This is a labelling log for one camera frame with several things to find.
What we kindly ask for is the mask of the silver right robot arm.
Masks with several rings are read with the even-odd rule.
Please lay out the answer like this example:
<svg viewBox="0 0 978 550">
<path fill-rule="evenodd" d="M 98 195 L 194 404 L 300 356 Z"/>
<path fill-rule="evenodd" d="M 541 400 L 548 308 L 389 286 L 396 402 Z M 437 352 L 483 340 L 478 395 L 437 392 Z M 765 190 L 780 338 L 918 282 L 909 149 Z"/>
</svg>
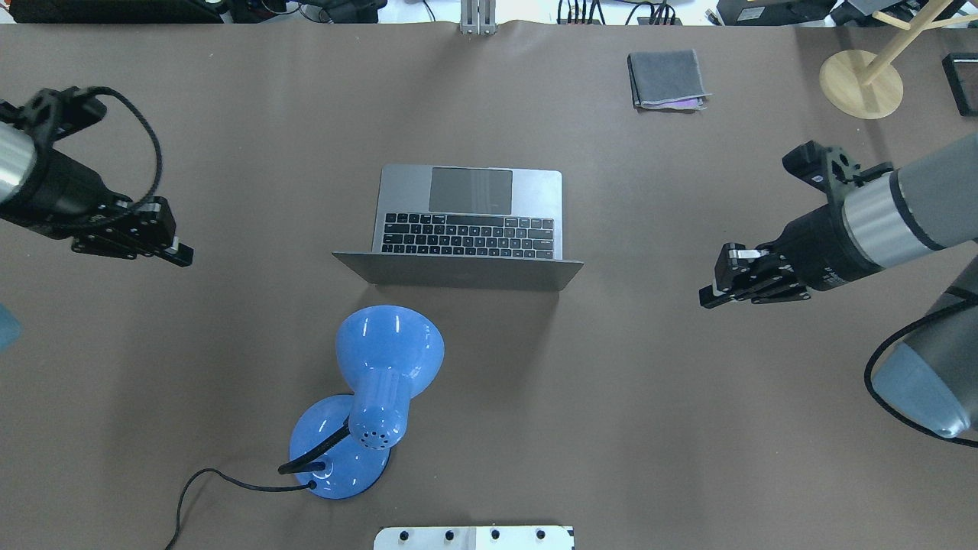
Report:
<svg viewBox="0 0 978 550">
<path fill-rule="evenodd" d="M 861 167 L 810 141 L 782 165 L 827 201 L 755 247 L 723 244 L 700 306 L 802 302 L 925 255 L 975 241 L 976 135 L 903 167 Z M 975 447 L 976 262 L 918 320 L 885 338 L 863 370 L 867 393 L 909 428 Z"/>
</svg>

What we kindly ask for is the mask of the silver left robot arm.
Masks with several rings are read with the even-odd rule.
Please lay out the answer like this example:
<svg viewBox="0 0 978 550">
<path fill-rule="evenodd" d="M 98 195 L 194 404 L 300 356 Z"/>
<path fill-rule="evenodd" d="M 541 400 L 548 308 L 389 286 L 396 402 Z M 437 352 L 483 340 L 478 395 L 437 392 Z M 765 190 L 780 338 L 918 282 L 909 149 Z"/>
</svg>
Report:
<svg viewBox="0 0 978 550">
<path fill-rule="evenodd" d="M 58 150 L 43 160 L 31 137 L 10 125 L 2 126 L 1 177 L 2 218 L 49 239 L 70 239 L 74 253 L 193 262 L 167 199 L 153 194 L 129 212 L 133 199 L 109 190 L 98 172 Z"/>
</svg>

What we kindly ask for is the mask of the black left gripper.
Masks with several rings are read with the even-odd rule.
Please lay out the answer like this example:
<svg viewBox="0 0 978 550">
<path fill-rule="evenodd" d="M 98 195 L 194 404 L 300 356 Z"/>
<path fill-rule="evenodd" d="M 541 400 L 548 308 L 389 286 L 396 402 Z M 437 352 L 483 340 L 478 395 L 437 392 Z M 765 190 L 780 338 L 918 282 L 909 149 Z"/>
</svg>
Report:
<svg viewBox="0 0 978 550">
<path fill-rule="evenodd" d="M 173 265 L 193 263 L 193 248 L 176 236 L 164 197 L 136 212 L 132 199 L 105 187 L 97 172 L 52 150 L 27 183 L 2 202 L 2 219 L 50 239 L 71 239 L 71 250 L 133 260 L 156 255 Z"/>
</svg>

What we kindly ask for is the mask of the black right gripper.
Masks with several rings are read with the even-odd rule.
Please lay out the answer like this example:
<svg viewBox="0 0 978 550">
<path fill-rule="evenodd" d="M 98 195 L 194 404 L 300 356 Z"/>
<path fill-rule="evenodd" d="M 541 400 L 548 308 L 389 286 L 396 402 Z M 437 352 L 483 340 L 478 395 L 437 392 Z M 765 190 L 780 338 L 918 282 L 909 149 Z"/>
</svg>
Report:
<svg viewBox="0 0 978 550">
<path fill-rule="evenodd" d="M 824 205 L 786 225 L 774 241 L 750 248 L 729 241 L 714 265 L 714 285 L 698 291 L 703 309 L 730 302 L 800 302 L 883 271 L 867 260 L 839 206 Z"/>
</svg>

